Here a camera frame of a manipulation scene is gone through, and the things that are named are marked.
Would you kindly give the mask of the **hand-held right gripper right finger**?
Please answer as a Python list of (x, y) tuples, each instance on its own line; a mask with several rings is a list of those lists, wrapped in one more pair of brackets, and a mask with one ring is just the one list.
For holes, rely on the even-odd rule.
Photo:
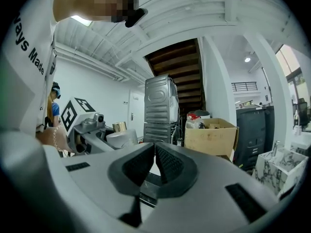
[(181, 197), (197, 181), (197, 164), (164, 143), (155, 144), (155, 162), (162, 182), (157, 192), (158, 199)]

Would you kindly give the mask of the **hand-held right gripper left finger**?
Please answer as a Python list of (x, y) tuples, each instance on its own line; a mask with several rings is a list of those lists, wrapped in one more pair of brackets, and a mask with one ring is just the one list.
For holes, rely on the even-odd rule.
[(139, 195), (140, 187), (154, 164), (155, 145), (139, 144), (138, 149), (115, 160), (108, 177), (116, 190), (124, 195)]

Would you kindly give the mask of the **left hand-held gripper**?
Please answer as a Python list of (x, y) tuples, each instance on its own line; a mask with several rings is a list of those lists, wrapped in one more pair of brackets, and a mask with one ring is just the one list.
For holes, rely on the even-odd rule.
[(61, 122), (66, 131), (67, 144), (75, 154), (115, 150), (104, 141), (114, 130), (105, 127), (104, 115), (96, 112), (85, 99), (70, 98), (61, 114)]

